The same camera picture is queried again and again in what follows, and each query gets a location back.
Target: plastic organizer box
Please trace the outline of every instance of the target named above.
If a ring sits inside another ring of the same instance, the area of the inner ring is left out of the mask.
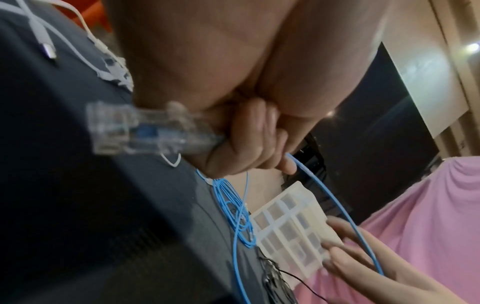
[[[250,218],[263,253],[282,270],[301,279],[309,278],[329,258],[329,253],[320,246],[322,240],[342,242],[326,224],[327,216],[313,193],[299,181]],[[291,288],[299,283],[284,273],[283,278]]]

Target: orange plastic chair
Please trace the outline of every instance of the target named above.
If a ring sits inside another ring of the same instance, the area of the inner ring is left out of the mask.
[[[112,28],[105,14],[104,6],[101,1],[95,0],[64,0],[73,5],[80,11],[81,16],[85,20],[86,25],[92,28],[100,24],[106,31],[111,32]],[[72,19],[76,24],[81,26],[78,17],[71,11],[64,8],[58,8],[63,14]]]

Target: blue cable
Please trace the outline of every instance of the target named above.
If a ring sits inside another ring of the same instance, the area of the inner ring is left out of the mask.
[[[198,175],[204,180],[207,179],[200,173],[196,171]],[[247,197],[247,192],[249,189],[249,173],[246,173],[246,183],[245,183],[245,193],[243,199],[240,198],[239,194],[235,191],[232,184],[224,178],[214,179],[212,181],[213,192],[215,194],[216,200],[220,205],[223,213],[227,217],[230,225],[235,229],[235,234],[233,236],[233,270],[235,272],[236,281],[238,287],[240,288],[241,295],[246,304],[251,304],[247,292],[245,291],[244,285],[242,283],[242,278],[240,277],[239,264],[237,260],[237,241],[240,240],[245,247],[253,248],[257,239],[254,235],[254,228],[250,222],[249,212],[245,209],[245,198]]]
[[[357,228],[357,225],[355,225],[354,221],[352,220],[352,218],[350,217],[349,213],[345,210],[345,208],[342,206],[342,204],[340,204],[339,200],[334,196],[333,193],[330,192],[330,190],[327,188],[327,186],[325,186],[324,183],[322,183],[321,180],[319,180],[319,178],[313,174],[307,167],[305,167],[305,165],[303,165],[302,163],[300,163],[296,158],[294,158],[290,153],[287,153],[286,154],[289,158],[291,158],[295,164],[303,171],[305,172],[308,176],[310,176],[311,178],[313,178],[313,180],[322,188],[322,190],[332,199],[332,201],[335,202],[336,206],[340,209],[340,211],[343,213],[343,215],[346,217],[346,219],[348,220],[348,222],[350,223],[351,227],[353,228],[353,230],[355,231],[355,234],[357,235],[358,239],[360,240],[360,242],[362,243],[362,245],[364,246],[367,254],[371,257],[372,261],[373,261],[373,264],[375,265],[375,268],[376,270],[378,271],[379,274],[381,275],[384,275],[384,272],[382,270],[382,267],[380,266],[380,263],[379,261],[377,260],[377,257],[375,257],[375,253],[373,252],[373,250],[370,248],[369,244],[367,243],[367,241],[365,240],[364,236],[360,233],[360,231],[358,230]]]

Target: person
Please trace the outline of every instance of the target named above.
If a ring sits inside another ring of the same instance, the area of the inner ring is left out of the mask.
[[[390,0],[102,0],[134,82],[133,102],[201,113],[227,140],[186,159],[212,178],[251,168],[293,174],[285,157],[358,85]],[[339,219],[328,220],[356,240]],[[325,268],[376,303],[463,303],[366,231],[386,277],[350,246]],[[330,303],[342,303],[332,299]]]

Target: pink tablecloth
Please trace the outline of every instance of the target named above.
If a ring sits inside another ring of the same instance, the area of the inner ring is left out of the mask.
[[[451,158],[362,225],[468,303],[480,303],[480,157]],[[319,270],[307,283],[326,297],[371,303]],[[299,284],[300,304],[324,303]]]

